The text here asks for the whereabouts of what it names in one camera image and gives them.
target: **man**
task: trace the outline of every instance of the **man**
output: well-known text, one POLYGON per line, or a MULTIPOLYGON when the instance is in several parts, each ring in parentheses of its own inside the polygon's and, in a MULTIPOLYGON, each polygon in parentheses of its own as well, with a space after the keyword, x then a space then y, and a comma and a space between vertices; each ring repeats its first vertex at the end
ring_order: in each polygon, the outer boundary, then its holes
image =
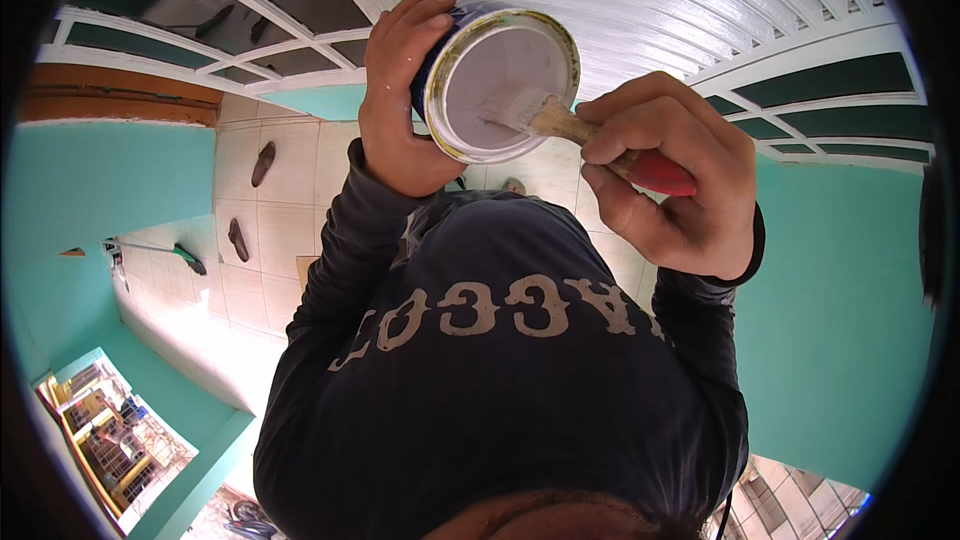
POLYGON ((753 142, 665 74, 579 105, 603 124, 582 150, 601 218, 659 266, 655 322, 568 210, 442 193, 464 165, 413 135, 408 88, 453 3, 403 0, 370 34, 257 497, 294 539, 696 537, 747 460, 732 304, 762 254, 753 142), (602 166, 626 149, 659 149, 696 196, 634 190, 602 166))

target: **hand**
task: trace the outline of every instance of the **hand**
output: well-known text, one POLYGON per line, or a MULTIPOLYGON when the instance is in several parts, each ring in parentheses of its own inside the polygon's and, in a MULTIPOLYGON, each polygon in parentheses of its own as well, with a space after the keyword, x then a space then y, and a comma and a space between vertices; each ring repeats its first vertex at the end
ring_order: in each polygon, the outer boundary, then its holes
POLYGON ((467 168, 414 134, 410 83, 426 54, 453 26, 456 0, 402 0, 380 14, 366 42, 360 135, 366 171, 411 198, 432 195, 467 168))
POLYGON ((676 78, 657 71, 623 84, 577 116, 603 124, 583 147, 583 179, 600 219, 650 263, 735 280, 750 265, 757 200, 754 141, 676 78), (696 180, 694 196, 658 205, 607 169, 627 149, 657 149, 696 180))

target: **paint can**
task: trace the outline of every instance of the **paint can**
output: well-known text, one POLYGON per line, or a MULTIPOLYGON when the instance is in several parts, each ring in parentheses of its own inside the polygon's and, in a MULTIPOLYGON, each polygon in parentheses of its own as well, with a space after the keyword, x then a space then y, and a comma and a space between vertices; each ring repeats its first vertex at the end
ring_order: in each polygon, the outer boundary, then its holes
POLYGON ((516 159, 546 140, 481 118, 505 86, 537 88, 570 107, 580 85, 580 55, 560 22, 492 0, 457 0, 453 28, 427 53, 411 84, 414 109, 434 142, 461 163, 516 159))

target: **dark long-sleeve shirt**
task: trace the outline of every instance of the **dark long-sleeve shirt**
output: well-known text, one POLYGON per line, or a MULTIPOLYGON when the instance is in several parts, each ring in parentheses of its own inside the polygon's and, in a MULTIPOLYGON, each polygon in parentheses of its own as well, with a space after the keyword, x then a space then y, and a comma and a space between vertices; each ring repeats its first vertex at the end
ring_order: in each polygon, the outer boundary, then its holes
POLYGON ((605 493, 706 517, 747 460, 734 286, 661 267, 644 312, 569 211, 401 196, 359 139, 327 212, 254 455, 291 538, 418 538, 478 501, 605 493), (394 263, 416 211, 407 258, 394 263))

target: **scooter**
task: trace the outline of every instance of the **scooter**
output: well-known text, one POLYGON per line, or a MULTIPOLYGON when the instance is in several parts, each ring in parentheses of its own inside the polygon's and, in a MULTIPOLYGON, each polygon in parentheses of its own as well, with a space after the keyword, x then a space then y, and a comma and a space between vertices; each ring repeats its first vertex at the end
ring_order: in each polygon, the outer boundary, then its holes
POLYGON ((229 521, 223 524, 223 528, 247 540, 271 540, 278 533, 276 527, 264 521, 267 515, 256 502, 240 500, 234 504, 233 512, 226 508, 226 517, 229 521))

